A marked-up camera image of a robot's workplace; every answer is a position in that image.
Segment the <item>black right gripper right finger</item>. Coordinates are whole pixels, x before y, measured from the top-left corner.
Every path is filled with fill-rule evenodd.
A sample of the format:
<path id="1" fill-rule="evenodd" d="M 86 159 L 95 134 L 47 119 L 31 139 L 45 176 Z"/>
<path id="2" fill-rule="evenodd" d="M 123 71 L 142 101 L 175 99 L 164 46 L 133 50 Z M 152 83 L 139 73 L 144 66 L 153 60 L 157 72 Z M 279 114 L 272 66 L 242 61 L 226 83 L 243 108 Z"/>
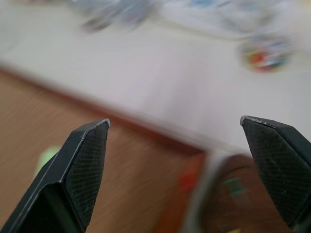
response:
<path id="1" fill-rule="evenodd" d="M 311 143 L 293 126 L 240 119 L 260 179 L 287 226 L 311 231 Z"/>

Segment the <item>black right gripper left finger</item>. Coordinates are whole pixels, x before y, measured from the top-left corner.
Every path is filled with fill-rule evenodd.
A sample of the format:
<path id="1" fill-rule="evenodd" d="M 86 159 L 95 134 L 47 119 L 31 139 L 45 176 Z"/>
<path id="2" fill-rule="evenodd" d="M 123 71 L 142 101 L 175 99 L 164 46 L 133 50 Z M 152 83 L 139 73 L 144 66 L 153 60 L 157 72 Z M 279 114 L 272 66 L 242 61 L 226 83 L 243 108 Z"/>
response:
<path id="1" fill-rule="evenodd" d="M 101 186 L 109 119 L 72 131 L 40 169 L 2 233 L 84 233 Z"/>

